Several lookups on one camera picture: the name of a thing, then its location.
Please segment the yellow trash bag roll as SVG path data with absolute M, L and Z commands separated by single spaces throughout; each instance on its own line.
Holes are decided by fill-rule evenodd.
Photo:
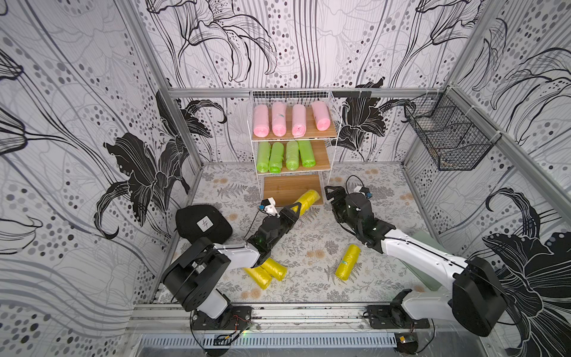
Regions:
M 273 260 L 272 258 L 268 258 L 261 267 L 278 281 L 283 281 L 287 275 L 288 269 Z
M 316 190 L 308 190 L 297 199 L 291 209 L 301 217 L 320 199 L 321 196 Z
M 348 281 L 360 253 L 361 249 L 358 246 L 350 245 L 336 269 L 335 276 L 342 281 Z
M 261 266 L 256 268 L 244 268 L 243 270 L 262 290 L 266 290 L 270 286 L 272 276 Z

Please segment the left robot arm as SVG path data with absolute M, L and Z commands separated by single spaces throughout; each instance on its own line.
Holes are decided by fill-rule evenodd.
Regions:
M 296 202 L 280 211 L 270 199 L 259 210 L 266 214 L 261 226 L 246 241 L 228 245 L 233 229 L 212 205 L 191 205 L 177 211 L 176 230 L 190 248 L 171 263 L 161 283 L 187 312 L 197 310 L 217 319 L 229 309 L 229 300 L 216 290 L 228 270 L 253 269 L 265 263 L 272 248 L 294 227 L 303 205 Z

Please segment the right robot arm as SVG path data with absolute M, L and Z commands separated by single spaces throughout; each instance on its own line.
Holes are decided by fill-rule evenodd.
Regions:
M 446 253 L 376 218 L 366 187 L 348 193 L 342 186 L 327 186 L 325 193 L 343 229 L 367 248 L 401 260 L 441 285 L 437 292 L 401 291 L 390 303 L 394 317 L 456 321 L 476 336 L 491 334 L 509 300 L 490 263 Z

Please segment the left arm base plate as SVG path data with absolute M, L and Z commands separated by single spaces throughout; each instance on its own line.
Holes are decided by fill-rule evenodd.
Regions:
M 251 324 L 252 306 L 229 306 L 218 318 L 196 312 L 190 318 L 190 327 L 198 331 L 243 331 Z

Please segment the green trash bag roll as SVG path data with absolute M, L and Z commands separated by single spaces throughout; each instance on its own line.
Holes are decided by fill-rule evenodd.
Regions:
M 290 171 L 296 171 L 299 164 L 299 147 L 297 141 L 288 141 L 285 147 L 285 166 Z
M 257 161 L 256 161 L 257 172 L 259 173 L 269 172 L 271 151 L 272 151 L 272 146 L 269 142 L 260 141 L 257 150 Z
M 306 168 L 314 167 L 316 165 L 316 160 L 311 141 L 303 140 L 298 141 L 297 143 L 302 166 Z
M 270 173 L 281 173 L 283 168 L 284 152 L 285 152 L 285 147 L 282 143 L 275 142 L 272 144 L 272 150 L 269 159 Z

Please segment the pink trash bag roll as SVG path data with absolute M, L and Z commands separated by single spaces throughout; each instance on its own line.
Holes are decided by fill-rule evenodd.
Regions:
M 323 101 L 315 101 L 311 103 L 311 107 L 317 129 L 321 132 L 329 129 L 331 117 L 328 105 Z
M 272 132 L 278 138 L 284 137 L 287 133 L 286 113 L 287 105 L 283 102 L 272 104 Z
M 254 107 L 252 126 L 253 134 L 257 138 L 265 138 L 269 135 L 269 108 L 266 105 L 260 104 Z
M 295 104 L 292 107 L 291 133 L 294 138 L 301 138 L 306 134 L 306 107 L 302 104 Z

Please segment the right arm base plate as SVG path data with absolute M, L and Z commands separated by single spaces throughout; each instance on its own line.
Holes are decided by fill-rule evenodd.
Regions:
M 374 330 L 409 330 L 429 329 L 428 319 L 413 320 L 402 308 L 390 305 L 366 306 L 363 318 Z

